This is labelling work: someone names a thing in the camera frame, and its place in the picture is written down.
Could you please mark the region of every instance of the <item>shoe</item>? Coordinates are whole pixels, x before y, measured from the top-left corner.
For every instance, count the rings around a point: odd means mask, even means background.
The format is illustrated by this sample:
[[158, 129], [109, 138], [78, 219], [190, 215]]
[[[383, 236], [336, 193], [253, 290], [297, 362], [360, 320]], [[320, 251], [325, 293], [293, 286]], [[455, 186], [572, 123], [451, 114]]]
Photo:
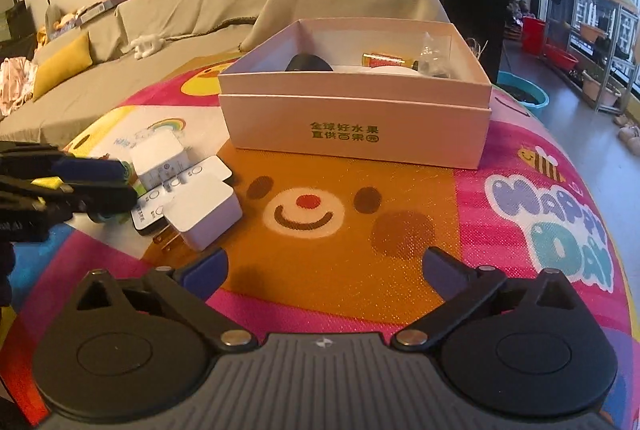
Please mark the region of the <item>shoe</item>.
[[640, 157], [640, 137], [631, 137], [626, 142], [626, 147], [629, 148], [629, 151], [633, 153], [636, 157]]
[[629, 53], [622, 50], [619, 45], [616, 45], [616, 51], [614, 52], [613, 55], [616, 58], [620, 58], [620, 60], [624, 60], [624, 61], [629, 60]]
[[625, 144], [635, 137], [640, 137], [640, 128], [637, 126], [625, 126], [618, 131], [618, 139]]
[[614, 117], [613, 122], [621, 128], [623, 126], [632, 126], [629, 124], [629, 118], [624, 114]]

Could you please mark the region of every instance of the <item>cartoon bear face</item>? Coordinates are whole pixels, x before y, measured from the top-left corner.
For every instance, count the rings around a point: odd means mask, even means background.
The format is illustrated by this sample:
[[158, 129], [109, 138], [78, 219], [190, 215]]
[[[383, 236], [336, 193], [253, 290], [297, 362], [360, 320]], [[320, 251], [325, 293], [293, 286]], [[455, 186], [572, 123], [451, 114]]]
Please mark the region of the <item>cartoon bear face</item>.
[[407, 324], [442, 300], [422, 276], [430, 245], [460, 255], [451, 170], [237, 150], [243, 217], [216, 242], [223, 288], [350, 318]]

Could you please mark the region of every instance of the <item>bear eye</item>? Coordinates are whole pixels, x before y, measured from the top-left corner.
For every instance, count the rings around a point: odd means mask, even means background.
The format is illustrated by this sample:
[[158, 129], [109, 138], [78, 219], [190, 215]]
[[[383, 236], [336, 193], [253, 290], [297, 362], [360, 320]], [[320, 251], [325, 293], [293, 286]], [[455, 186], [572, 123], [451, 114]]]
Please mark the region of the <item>bear eye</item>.
[[246, 190], [246, 197], [248, 199], [262, 199], [267, 196], [267, 193], [273, 188], [273, 179], [268, 175], [261, 175], [253, 180]]
[[373, 187], [360, 188], [353, 198], [353, 207], [359, 213], [375, 213], [382, 203], [382, 195]]

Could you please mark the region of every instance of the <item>bear nose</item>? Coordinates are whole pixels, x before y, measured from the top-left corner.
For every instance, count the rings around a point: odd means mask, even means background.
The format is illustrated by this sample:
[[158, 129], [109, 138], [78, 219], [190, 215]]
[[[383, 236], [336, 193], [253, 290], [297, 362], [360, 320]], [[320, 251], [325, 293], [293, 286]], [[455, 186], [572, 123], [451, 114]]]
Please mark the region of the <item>bear nose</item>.
[[317, 195], [300, 195], [296, 199], [296, 205], [305, 209], [315, 209], [320, 206], [320, 197]]

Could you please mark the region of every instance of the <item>gray gripper base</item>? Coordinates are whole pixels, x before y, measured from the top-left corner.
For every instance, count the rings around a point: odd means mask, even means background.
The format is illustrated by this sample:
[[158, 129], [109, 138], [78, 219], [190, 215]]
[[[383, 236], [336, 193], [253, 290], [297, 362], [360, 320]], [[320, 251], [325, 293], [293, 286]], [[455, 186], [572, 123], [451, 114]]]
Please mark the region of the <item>gray gripper base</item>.
[[420, 354], [378, 334], [272, 334], [221, 358], [184, 402], [145, 420], [95, 425], [50, 416], [44, 430], [611, 430], [603, 418], [528, 424], [453, 393]]

